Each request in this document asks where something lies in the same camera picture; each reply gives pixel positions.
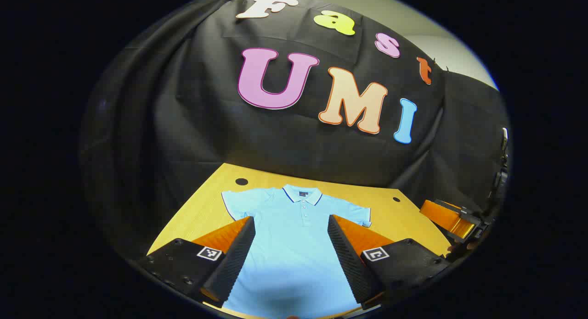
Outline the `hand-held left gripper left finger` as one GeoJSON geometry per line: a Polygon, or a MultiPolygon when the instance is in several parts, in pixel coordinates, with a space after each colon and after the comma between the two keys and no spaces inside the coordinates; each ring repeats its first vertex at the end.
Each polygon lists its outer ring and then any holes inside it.
{"type": "Polygon", "coordinates": [[[244,217],[193,241],[174,238],[138,261],[139,267],[180,294],[222,307],[229,298],[255,237],[244,217]]]}

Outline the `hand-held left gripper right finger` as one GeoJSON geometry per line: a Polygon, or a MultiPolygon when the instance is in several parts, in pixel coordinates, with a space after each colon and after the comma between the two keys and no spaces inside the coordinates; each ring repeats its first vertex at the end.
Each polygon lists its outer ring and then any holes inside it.
{"type": "Polygon", "coordinates": [[[393,241],[334,214],[328,235],[347,283],[363,310],[391,307],[418,294],[450,267],[413,238],[393,241]]]}

